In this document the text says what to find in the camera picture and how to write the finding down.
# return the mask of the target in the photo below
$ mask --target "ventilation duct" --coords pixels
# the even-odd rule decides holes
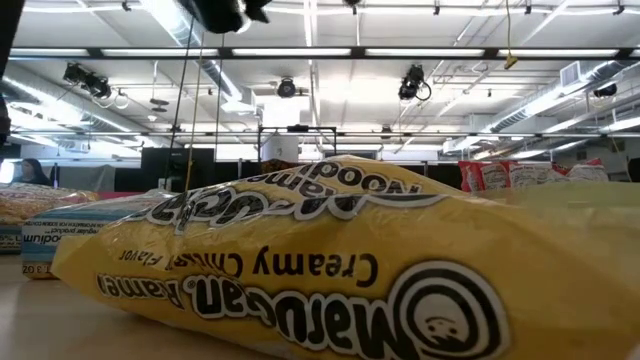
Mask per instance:
[[[197,49],[202,47],[202,34],[205,31],[197,21],[193,26],[193,34],[189,36],[191,29],[191,15],[174,0],[140,0],[144,8],[160,23],[171,35],[176,44],[181,47]],[[242,111],[255,111],[255,104],[251,101],[250,91],[239,89],[229,77],[222,71],[218,63],[206,60],[202,63],[202,71],[222,91],[224,99],[231,103],[241,103],[246,106]]]
[[[35,99],[35,103],[37,104],[55,105],[56,117],[61,117],[57,119],[61,124],[64,124],[66,120],[64,114],[68,114],[69,117],[78,118],[78,121],[73,124],[74,126],[86,128],[86,130],[95,130],[96,125],[102,124],[103,129],[109,126],[109,129],[114,132],[149,131],[149,129],[134,121],[118,115],[111,110],[103,109],[90,100],[76,95],[12,63],[7,64],[2,84],[3,88],[10,87],[11,89],[17,89],[19,91],[15,92],[15,94],[18,94],[15,100],[11,101],[8,99],[11,102],[21,101],[34,103]],[[19,94],[27,94],[29,98],[24,98]],[[93,117],[93,125],[90,125],[90,121],[86,122],[86,124],[81,121],[85,114],[90,114]],[[169,145],[169,141],[164,138],[158,138],[156,142],[162,145]]]
[[[489,125],[479,132],[499,132],[532,116],[563,103],[569,95],[591,91],[610,81],[621,71],[637,64],[636,61],[577,61],[561,71],[561,79],[527,96],[518,105],[497,114]],[[467,137],[446,142],[448,151],[460,151],[478,142],[480,137]]]

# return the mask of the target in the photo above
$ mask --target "white ceiling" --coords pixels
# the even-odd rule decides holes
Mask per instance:
[[[512,0],[512,6],[524,1]],[[560,0],[546,0],[534,6],[557,6]],[[84,0],[88,6],[118,5],[119,1]],[[329,9],[340,6],[340,0],[318,0],[319,8]],[[480,7],[482,0],[441,0],[440,5]],[[625,0],[628,8],[640,6],[640,0]],[[408,6],[424,5],[423,0],[367,0],[367,6]],[[615,6],[615,0],[573,0],[570,9],[580,10],[580,6]],[[70,7],[80,6],[77,0],[27,1],[30,7]],[[302,9],[302,0],[279,0],[271,6]],[[504,8],[500,0],[486,1],[486,8]],[[243,34],[228,34],[225,46],[305,46],[304,18],[296,14],[269,13],[270,24],[254,23]],[[526,44],[522,40],[531,33],[546,15],[513,15],[511,28],[512,45],[527,46],[636,46],[640,43],[640,15],[623,13],[619,16],[558,16]],[[471,21],[471,25],[458,46],[505,46],[507,44],[507,21],[505,16],[470,17],[451,16],[446,9],[440,16],[432,15],[360,15],[360,43],[363,46],[451,46],[456,37]],[[352,15],[318,16],[315,46],[356,45],[357,20]],[[222,36],[209,34],[205,38],[207,46],[220,46]],[[144,10],[106,11],[96,13],[51,14],[25,12],[15,38],[14,46],[43,47],[142,47],[175,46],[175,43],[158,22]],[[558,78],[558,70],[567,65],[563,61],[521,61],[509,71],[491,72],[471,91],[471,96],[453,106],[449,111],[437,116],[446,104],[459,97],[479,74],[472,68],[478,65],[469,61],[446,61],[429,80],[433,87],[432,101],[422,108],[402,112],[397,98],[400,78],[406,73],[411,61],[392,60],[321,60],[318,61],[320,85],[320,121],[327,126],[363,131],[380,129],[382,124],[395,124],[395,129],[417,131],[428,125],[431,130],[455,130],[465,125],[465,117],[470,114],[496,114],[516,104],[522,97]],[[437,61],[421,62],[429,73]],[[60,85],[66,85],[62,74],[66,62],[21,61],[18,64],[35,74]],[[83,61],[88,69],[109,77],[110,84],[120,87],[131,99],[124,110],[113,111],[140,124],[165,130],[173,121],[178,98],[177,84],[180,81],[183,63],[162,61],[159,64],[158,84],[173,88],[156,90],[156,97],[168,100],[168,112],[158,121],[151,123],[149,99],[153,81],[153,64],[148,61]],[[501,65],[499,62],[486,63],[489,69]],[[306,60],[225,61],[224,71],[239,85],[255,89],[268,89],[271,82],[283,76],[292,76],[298,86],[309,87],[309,66]],[[187,64],[185,83],[188,91],[195,95],[194,87],[198,76],[193,62]],[[217,114],[217,92],[207,95],[212,88],[210,80],[202,77],[197,122],[213,122]],[[487,97],[492,89],[492,97]],[[576,112],[574,108],[555,112],[560,120]],[[195,110],[193,97],[181,103],[179,122],[190,123]],[[220,111],[220,120],[229,128],[242,130],[247,124],[255,127],[253,115],[230,115]],[[303,114],[303,121],[309,121],[309,114]]]

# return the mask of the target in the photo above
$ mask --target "table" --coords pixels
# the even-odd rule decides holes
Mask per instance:
[[[0,359],[274,359],[211,336],[125,313],[58,280],[28,280],[0,256]]]

